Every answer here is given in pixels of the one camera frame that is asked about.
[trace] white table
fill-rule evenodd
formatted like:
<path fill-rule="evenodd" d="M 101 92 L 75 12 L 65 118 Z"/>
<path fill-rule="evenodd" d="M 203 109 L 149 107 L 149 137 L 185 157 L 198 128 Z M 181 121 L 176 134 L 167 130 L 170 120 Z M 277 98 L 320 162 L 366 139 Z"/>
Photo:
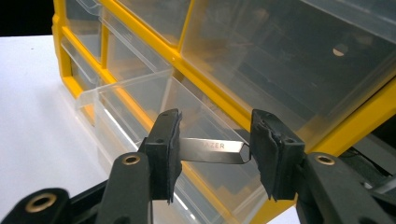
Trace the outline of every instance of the white table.
<path fill-rule="evenodd" d="M 0 37 L 0 220 L 30 193 L 106 179 L 62 83 L 51 35 Z M 271 222 L 299 223 L 291 208 Z"/>

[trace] translucent plastic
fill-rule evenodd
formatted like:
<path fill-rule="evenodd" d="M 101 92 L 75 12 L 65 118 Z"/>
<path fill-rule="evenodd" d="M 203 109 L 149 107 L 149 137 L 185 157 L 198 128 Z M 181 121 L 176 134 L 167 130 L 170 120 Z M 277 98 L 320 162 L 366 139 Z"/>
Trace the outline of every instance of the translucent plastic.
<path fill-rule="evenodd" d="M 165 71 L 135 77 L 80 95 L 78 109 L 93 106 L 94 128 L 107 169 L 120 154 L 137 151 L 149 134 L 148 124 L 171 108 L 182 112 L 180 137 L 244 141 L 171 74 Z M 204 188 L 213 194 L 202 193 Z M 165 214 L 165 223 L 248 222 L 266 200 L 253 161 L 244 165 L 184 162 L 176 195 L 187 209 L 178 211 L 178 222 Z"/>
<path fill-rule="evenodd" d="M 95 0 L 65 0 L 66 24 L 87 48 L 96 61 L 101 62 L 102 24 L 101 5 Z"/>
<path fill-rule="evenodd" d="M 314 146 L 395 70 L 396 46 L 301 1 L 196 1 L 183 58 Z"/>
<path fill-rule="evenodd" d="M 190 0 L 118 0 L 133 14 L 176 45 L 181 36 Z"/>
<path fill-rule="evenodd" d="M 396 43 L 395 0 L 303 0 L 303 2 Z"/>
<path fill-rule="evenodd" d="M 170 68 L 154 49 L 144 43 L 107 10 L 101 22 L 108 28 L 107 69 L 118 81 Z"/>
<path fill-rule="evenodd" d="M 73 45 L 64 37 L 62 39 L 62 48 L 69 54 L 72 68 L 72 76 L 84 90 L 91 90 L 101 84 L 101 78 L 85 62 L 82 56 L 76 51 Z"/>

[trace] yellow plastic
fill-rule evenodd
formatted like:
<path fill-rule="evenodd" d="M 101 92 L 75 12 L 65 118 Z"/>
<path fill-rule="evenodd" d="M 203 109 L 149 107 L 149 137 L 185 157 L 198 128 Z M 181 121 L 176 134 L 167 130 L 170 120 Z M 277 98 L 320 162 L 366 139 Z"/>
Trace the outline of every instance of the yellow plastic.
<path fill-rule="evenodd" d="M 198 72 L 190 63 L 186 62 L 181 56 L 181 46 L 185 37 L 185 32 L 190 21 L 191 12 L 195 0 L 191 0 L 189 12 L 186 17 L 186 23 L 178 42 L 178 45 L 171 45 L 159 36 L 151 27 L 143 23 L 135 15 L 131 14 L 129 10 L 121 6 L 115 0 L 102 0 L 103 7 L 106 7 L 110 12 L 116 15 L 120 21 L 135 32 L 148 45 L 153 47 L 159 54 L 161 54 L 166 61 L 172 64 L 184 77 L 191 81 L 199 90 L 208 96 L 224 113 L 233 119 L 238 125 L 246 130 L 250 130 L 250 111 L 246 110 L 245 105 L 238 104 L 241 102 L 235 95 L 226 94 L 224 88 L 215 85 L 210 81 L 210 78 Z M 102 25 L 102 58 L 101 62 L 90 54 L 90 52 L 79 42 L 66 25 L 65 5 L 64 0 L 54 0 L 55 15 L 52 18 L 53 26 L 52 33 L 55 45 L 56 55 L 59 60 L 59 70 L 64 85 L 69 89 L 74 97 L 78 97 L 82 93 L 82 88 L 73 79 L 71 75 L 70 58 L 61 47 L 62 38 L 66 37 L 70 43 L 83 56 L 86 62 L 97 72 L 98 76 L 106 83 L 114 83 L 116 79 L 106 69 L 108 30 Z M 381 90 L 371 96 L 371 98 L 362 104 L 356 111 L 349 115 L 338 126 L 332 129 L 318 144 L 311 146 L 307 152 L 321 151 L 340 155 L 349 147 L 362 139 L 365 135 L 370 133 L 376 127 L 381 125 L 387 119 L 396 114 L 396 69 L 390 71 L 393 79 L 388 83 L 383 83 Z M 135 112 L 137 118 L 141 118 L 142 124 L 149 129 L 152 125 L 152 120 L 146 115 L 144 111 L 139 111 L 138 106 L 134 105 L 133 99 L 131 102 L 131 112 Z M 205 183 L 194 176 L 194 173 L 189 174 L 187 167 L 186 172 L 189 178 L 194 182 L 196 187 L 200 188 L 207 199 L 212 202 L 214 207 L 223 210 L 223 205 L 219 200 L 213 197 L 210 190 L 205 187 Z M 259 210 L 257 215 L 252 219 L 252 223 L 265 223 L 288 207 L 294 202 L 277 202 L 267 201 Z"/>

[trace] black background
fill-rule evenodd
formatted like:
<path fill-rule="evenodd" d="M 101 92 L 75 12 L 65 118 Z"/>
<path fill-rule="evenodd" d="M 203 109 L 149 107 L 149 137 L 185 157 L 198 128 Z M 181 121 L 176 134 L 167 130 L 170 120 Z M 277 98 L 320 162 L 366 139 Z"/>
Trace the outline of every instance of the black background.
<path fill-rule="evenodd" d="M 52 0 L 6 0 L 0 3 L 0 36 L 51 35 Z"/>

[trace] brass grommet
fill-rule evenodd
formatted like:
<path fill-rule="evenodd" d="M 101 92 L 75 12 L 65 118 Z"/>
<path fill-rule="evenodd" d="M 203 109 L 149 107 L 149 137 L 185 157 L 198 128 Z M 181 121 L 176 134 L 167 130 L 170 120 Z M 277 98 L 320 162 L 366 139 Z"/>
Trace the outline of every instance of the brass grommet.
<path fill-rule="evenodd" d="M 140 161 L 140 157 L 132 155 L 132 156 L 124 157 L 122 163 L 124 163 L 125 165 L 134 165 L 137 164 L 139 161 Z"/>
<path fill-rule="evenodd" d="M 56 195 L 53 193 L 42 193 L 35 196 L 26 204 L 25 210 L 28 213 L 36 213 L 52 206 L 56 201 Z"/>
<path fill-rule="evenodd" d="M 324 165 L 334 165 L 335 161 L 327 156 L 316 156 L 315 159 Z"/>

